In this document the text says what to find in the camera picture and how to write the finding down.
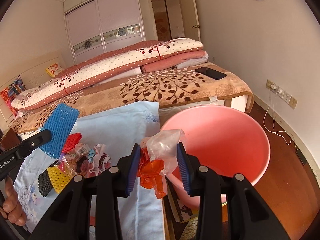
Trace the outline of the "person's left hand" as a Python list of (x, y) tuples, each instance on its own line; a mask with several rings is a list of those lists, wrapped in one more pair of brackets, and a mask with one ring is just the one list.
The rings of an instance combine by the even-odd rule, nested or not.
[(10, 177), (5, 179), (5, 193), (7, 198), (1, 207), (1, 215), (12, 224), (24, 226), (27, 221), (27, 215), (23, 212), (22, 205), (18, 201), (18, 194)]

